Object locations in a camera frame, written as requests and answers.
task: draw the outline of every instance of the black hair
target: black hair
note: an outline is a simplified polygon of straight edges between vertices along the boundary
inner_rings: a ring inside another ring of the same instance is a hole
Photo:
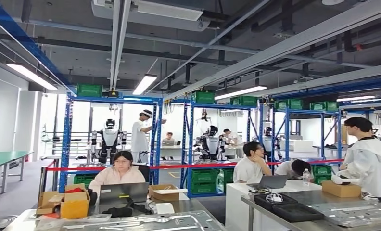
[[[300,159],[294,160],[292,162],[291,168],[299,176],[303,175],[305,169],[308,169],[308,171],[311,172],[311,165],[308,162],[305,162]]]
[[[345,126],[357,127],[362,132],[370,132],[372,130],[372,122],[362,117],[352,117],[343,123]]]
[[[119,151],[119,152],[117,152],[117,153],[114,155],[114,157],[113,157],[113,163],[114,163],[118,158],[120,158],[120,157],[124,157],[125,159],[129,160],[129,161],[130,161],[129,165],[131,165],[131,164],[132,164],[132,161],[134,160],[134,159],[132,158],[132,154],[131,154],[131,152],[129,152],[129,151]]]
[[[252,156],[250,154],[250,151],[253,151],[255,152],[256,150],[258,149],[261,149],[261,144],[259,142],[255,142],[255,141],[252,141],[252,142],[248,142],[247,144],[245,144],[243,146],[243,152],[244,154],[246,154],[247,157],[250,157]]]

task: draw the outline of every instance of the laptop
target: laptop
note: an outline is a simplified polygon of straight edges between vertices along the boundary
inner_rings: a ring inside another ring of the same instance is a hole
[[[285,186],[285,183],[287,182],[287,175],[276,175],[276,176],[263,176],[261,178],[260,183],[258,184],[247,184],[247,186],[250,186],[254,188],[255,190],[258,189],[282,189]]]

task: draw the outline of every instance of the metal workbench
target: metal workbench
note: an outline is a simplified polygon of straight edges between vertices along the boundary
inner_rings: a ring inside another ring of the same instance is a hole
[[[304,205],[314,205],[323,203],[338,203],[338,202],[355,202],[362,201],[360,198],[340,198],[322,190],[315,191],[305,191],[305,192],[286,192],[285,195],[294,198],[299,203]],[[266,215],[267,217],[278,222],[282,226],[290,229],[291,231],[381,231],[381,223],[359,226],[353,228],[341,227],[326,220],[316,220],[316,221],[306,221],[306,222],[296,222],[289,223],[288,221],[280,218],[279,216],[273,214],[272,212],[266,210],[265,208],[257,205],[254,202],[253,196],[242,196],[241,201],[245,202],[249,206],[249,231],[253,231],[253,217],[254,209],[258,210],[260,213]]]

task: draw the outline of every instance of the cardboard box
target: cardboard box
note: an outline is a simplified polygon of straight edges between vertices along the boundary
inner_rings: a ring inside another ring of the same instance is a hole
[[[84,184],[72,184],[66,186],[66,191],[81,188],[82,192],[64,194],[64,202],[60,205],[60,216],[65,219],[79,219],[87,217],[89,211],[90,196]]]
[[[63,194],[58,193],[56,191],[43,192],[40,195],[40,198],[38,201],[38,208],[36,209],[36,214],[42,215],[42,214],[53,213],[53,209],[60,203],[60,202],[49,202],[49,200],[55,196],[60,196],[62,198]]]
[[[338,185],[331,180],[322,182],[322,191],[338,197],[360,197],[360,186],[355,184]]]
[[[177,187],[173,184],[150,185],[150,188],[149,188],[150,197],[160,201],[178,201],[179,200],[178,192],[170,193],[170,194],[159,194],[154,191],[154,190],[163,190],[163,189],[177,189]]]

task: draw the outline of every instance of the metal plate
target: metal plate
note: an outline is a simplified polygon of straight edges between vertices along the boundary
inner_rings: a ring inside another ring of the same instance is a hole
[[[104,223],[66,223],[63,231],[223,231],[205,211],[112,218]]]

